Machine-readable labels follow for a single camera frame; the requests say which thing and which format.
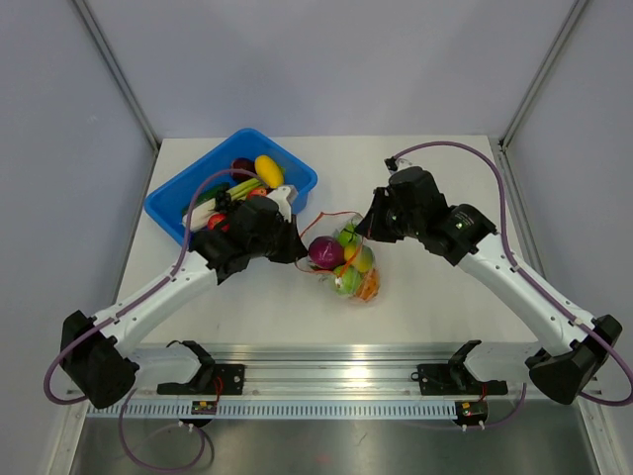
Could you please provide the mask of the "purple toy onion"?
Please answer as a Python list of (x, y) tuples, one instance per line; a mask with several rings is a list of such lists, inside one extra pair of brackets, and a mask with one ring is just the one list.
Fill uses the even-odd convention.
[(316, 237), (309, 245), (308, 252), (311, 262), (320, 269), (331, 270), (345, 261), (343, 246), (331, 236)]

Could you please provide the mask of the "clear orange-zip bag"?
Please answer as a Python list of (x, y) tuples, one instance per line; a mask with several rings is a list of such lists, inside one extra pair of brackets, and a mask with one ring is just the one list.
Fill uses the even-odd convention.
[(308, 254), (295, 267), (338, 297), (368, 304), (381, 290), (381, 275), (369, 240), (356, 230), (362, 219), (355, 211), (319, 213), (300, 232)]

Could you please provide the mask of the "green striped toy melon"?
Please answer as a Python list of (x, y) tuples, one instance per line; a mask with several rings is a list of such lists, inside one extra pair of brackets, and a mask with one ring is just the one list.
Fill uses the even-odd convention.
[(353, 222), (348, 222), (337, 234), (336, 240), (343, 247), (347, 247), (351, 244), (358, 245), (362, 242), (363, 238), (356, 233), (356, 225)]

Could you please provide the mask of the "yellow-green toy mango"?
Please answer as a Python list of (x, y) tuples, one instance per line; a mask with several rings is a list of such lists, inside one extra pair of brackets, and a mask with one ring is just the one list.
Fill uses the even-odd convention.
[(344, 248), (344, 258), (360, 273), (366, 273), (374, 266), (374, 254), (367, 245), (348, 244)]

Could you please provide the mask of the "green toy apple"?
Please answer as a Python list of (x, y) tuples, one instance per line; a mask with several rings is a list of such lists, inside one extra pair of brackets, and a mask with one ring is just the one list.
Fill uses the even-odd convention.
[(333, 286), (337, 294), (343, 296), (355, 296), (363, 282), (364, 275), (353, 266), (344, 265), (334, 270)]

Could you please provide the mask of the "toy orange persimmon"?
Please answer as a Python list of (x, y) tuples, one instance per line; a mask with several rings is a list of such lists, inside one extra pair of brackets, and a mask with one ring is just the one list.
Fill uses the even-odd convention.
[(363, 302), (370, 302), (377, 296), (380, 286), (380, 272), (377, 268), (372, 268), (363, 275), (361, 284), (355, 293), (355, 297)]

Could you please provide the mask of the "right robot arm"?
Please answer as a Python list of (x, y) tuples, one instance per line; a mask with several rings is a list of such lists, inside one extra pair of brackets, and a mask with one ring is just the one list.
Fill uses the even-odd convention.
[(469, 204), (450, 206), (432, 174), (419, 166), (394, 173), (373, 192), (356, 227), (379, 242), (414, 238), (485, 285), (536, 336), (525, 361), (529, 380), (548, 398), (569, 405), (609, 357), (622, 325), (612, 316), (573, 310), (571, 302), (503, 246), (496, 226)]

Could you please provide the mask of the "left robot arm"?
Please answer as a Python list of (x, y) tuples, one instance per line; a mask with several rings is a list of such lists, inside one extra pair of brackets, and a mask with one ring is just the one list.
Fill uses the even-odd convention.
[(291, 192), (283, 186), (247, 200), (226, 221), (196, 233), (175, 264), (127, 299), (92, 317), (77, 311), (65, 319), (60, 366), (94, 408), (109, 408), (146, 386), (163, 395), (218, 389), (216, 362), (195, 341), (154, 349), (139, 344), (184, 304), (245, 270), (251, 260), (292, 264), (305, 257)]

